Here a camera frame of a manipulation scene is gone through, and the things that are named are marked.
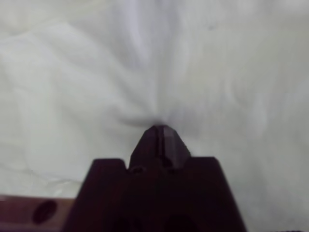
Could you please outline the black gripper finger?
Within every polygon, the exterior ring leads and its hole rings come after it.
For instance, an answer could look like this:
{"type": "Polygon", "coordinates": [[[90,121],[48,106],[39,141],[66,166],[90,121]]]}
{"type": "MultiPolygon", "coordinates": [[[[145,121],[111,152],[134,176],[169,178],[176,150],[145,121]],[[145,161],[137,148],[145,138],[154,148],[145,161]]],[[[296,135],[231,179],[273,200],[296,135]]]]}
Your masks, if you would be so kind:
{"type": "Polygon", "coordinates": [[[183,167],[191,157],[179,134],[173,128],[163,125],[159,126],[160,159],[164,167],[183,167]]]}
{"type": "Polygon", "coordinates": [[[146,161],[156,157],[159,151],[159,142],[159,128],[152,126],[147,129],[130,156],[129,167],[143,166],[146,161]]]}

